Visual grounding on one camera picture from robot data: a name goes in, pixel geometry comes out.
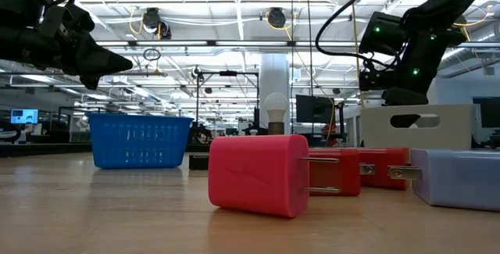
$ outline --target table surface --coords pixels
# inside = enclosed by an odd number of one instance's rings
[[[0,253],[499,253],[500,213],[411,191],[312,197],[287,220],[218,209],[205,171],[98,170],[90,153],[0,159]]]

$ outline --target computer monitor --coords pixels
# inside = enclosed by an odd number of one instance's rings
[[[36,124],[38,123],[38,109],[12,109],[10,111],[10,123]]]
[[[231,136],[231,135],[238,135],[238,129],[237,128],[226,128],[226,136]]]
[[[308,95],[296,95],[295,98],[297,100],[297,122],[331,122],[333,109],[329,98]]]
[[[480,105],[483,128],[500,128],[500,98],[474,98],[473,103]]]

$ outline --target white light bulb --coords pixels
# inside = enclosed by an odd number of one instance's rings
[[[266,101],[264,101],[264,109],[266,109],[269,116],[269,122],[283,122],[287,107],[287,97],[279,92],[268,95]]]

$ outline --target red power adapter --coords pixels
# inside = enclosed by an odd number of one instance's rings
[[[209,152],[209,199],[219,207],[293,218],[307,209],[309,162],[301,135],[216,138]],[[321,191],[336,191],[315,188]]]
[[[410,163],[408,148],[359,148],[359,159],[362,163],[373,164],[375,174],[361,176],[361,185],[375,188],[391,188],[405,190],[409,181],[391,179],[391,166],[407,166]]]
[[[361,192],[360,174],[371,174],[372,167],[359,164],[359,151],[353,148],[311,148],[311,158],[336,159],[335,163],[313,162],[309,164],[309,186],[336,188],[337,193],[311,190],[311,195],[350,195]]]

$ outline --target blue basket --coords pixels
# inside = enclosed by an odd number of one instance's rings
[[[172,168],[182,163],[192,118],[89,114],[99,168]]]

